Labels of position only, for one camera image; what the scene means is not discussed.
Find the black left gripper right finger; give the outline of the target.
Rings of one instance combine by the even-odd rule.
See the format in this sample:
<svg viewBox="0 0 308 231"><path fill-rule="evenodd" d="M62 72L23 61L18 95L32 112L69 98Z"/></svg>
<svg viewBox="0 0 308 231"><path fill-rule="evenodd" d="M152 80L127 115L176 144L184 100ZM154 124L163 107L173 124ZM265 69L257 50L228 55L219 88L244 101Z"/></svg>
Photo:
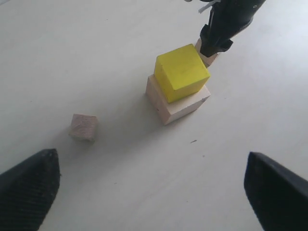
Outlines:
<svg viewBox="0 0 308 231"><path fill-rule="evenodd" d="M270 157L249 153L244 190L263 230L308 229L307 180Z"/></svg>

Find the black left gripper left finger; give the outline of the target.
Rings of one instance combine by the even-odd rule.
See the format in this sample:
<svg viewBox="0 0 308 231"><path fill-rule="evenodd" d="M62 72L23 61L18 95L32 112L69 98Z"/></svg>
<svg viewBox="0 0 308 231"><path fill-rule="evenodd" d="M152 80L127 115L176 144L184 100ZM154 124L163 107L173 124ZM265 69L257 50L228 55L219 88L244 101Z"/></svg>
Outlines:
<svg viewBox="0 0 308 231"><path fill-rule="evenodd" d="M37 231L60 186L56 149L44 149L0 175L0 229Z"/></svg>

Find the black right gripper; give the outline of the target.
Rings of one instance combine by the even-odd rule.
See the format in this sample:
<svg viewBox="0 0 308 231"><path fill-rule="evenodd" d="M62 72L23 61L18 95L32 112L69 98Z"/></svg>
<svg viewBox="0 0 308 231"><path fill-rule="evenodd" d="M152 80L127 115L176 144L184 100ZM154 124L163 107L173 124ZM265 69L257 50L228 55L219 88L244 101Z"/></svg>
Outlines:
<svg viewBox="0 0 308 231"><path fill-rule="evenodd" d="M221 0L213 4L209 25L200 32L200 53L210 57L226 52L233 45L230 39L246 29L265 0Z"/></svg>

